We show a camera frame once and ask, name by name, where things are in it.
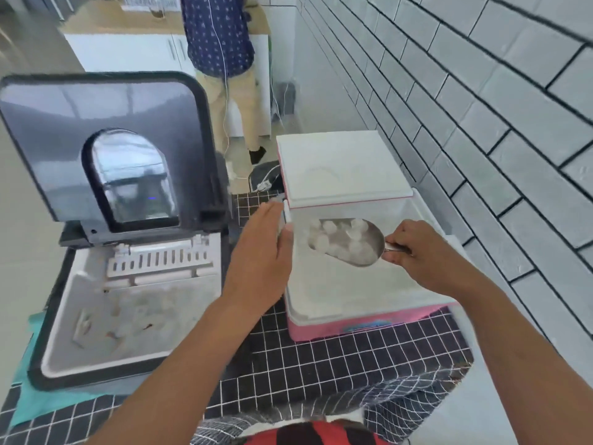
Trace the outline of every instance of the right arm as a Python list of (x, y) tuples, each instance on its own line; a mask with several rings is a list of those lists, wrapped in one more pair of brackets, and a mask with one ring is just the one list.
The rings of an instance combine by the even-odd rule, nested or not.
[(496, 284), (426, 222), (404, 220), (386, 240), (409, 247), (411, 255), (387, 252), (383, 259), (454, 298), (470, 317), (520, 445), (591, 443), (593, 389)]

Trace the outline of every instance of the teal cloth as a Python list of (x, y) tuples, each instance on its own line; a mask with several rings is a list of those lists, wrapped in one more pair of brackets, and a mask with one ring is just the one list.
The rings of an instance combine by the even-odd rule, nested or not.
[(39, 337), (39, 331), (41, 324), (45, 317), (45, 312), (39, 314), (33, 314), (29, 317), (29, 330), (33, 333), (31, 341), (29, 342), (25, 354), (21, 359), (19, 368), (14, 375), (14, 384), (21, 384), (21, 396), (17, 403), (17, 410), (14, 412), (10, 421), (10, 428), (19, 423), (23, 423), (32, 420), (40, 415), (48, 412), (57, 411), (58, 409), (65, 408), (66, 406), (75, 405), (87, 400), (93, 400), (101, 395), (102, 393), (85, 393), (85, 392), (73, 392), (70, 390), (52, 390), (51, 392), (42, 392), (35, 389), (29, 382), (27, 377), (27, 368), (31, 361), (33, 354), (33, 348)]

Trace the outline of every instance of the ice maker lid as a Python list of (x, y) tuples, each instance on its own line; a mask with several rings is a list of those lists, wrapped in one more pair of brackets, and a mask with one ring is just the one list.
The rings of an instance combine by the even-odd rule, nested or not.
[(413, 194), (377, 131), (288, 134), (276, 140), (291, 208)]
[(91, 244), (228, 221), (224, 158), (188, 75), (8, 76), (0, 114), (54, 220), (78, 223)]

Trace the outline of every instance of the forearm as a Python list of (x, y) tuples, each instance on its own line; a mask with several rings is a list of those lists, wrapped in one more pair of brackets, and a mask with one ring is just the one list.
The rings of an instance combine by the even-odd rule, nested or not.
[(484, 278), (462, 292), (457, 298), (474, 325), (518, 442), (590, 441), (593, 389), (492, 281)]
[(171, 355), (87, 443), (187, 445), (220, 375), (258, 318), (216, 300)]

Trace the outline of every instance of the wooden countertop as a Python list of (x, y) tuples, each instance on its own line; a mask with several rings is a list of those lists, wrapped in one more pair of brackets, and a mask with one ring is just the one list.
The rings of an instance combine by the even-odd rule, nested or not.
[[(249, 34), (270, 34), (266, 14), (260, 5), (248, 7)], [(63, 34), (182, 34), (181, 12), (165, 12), (157, 18), (151, 12), (124, 11), (116, 0), (89, 0), (62, 24)]]

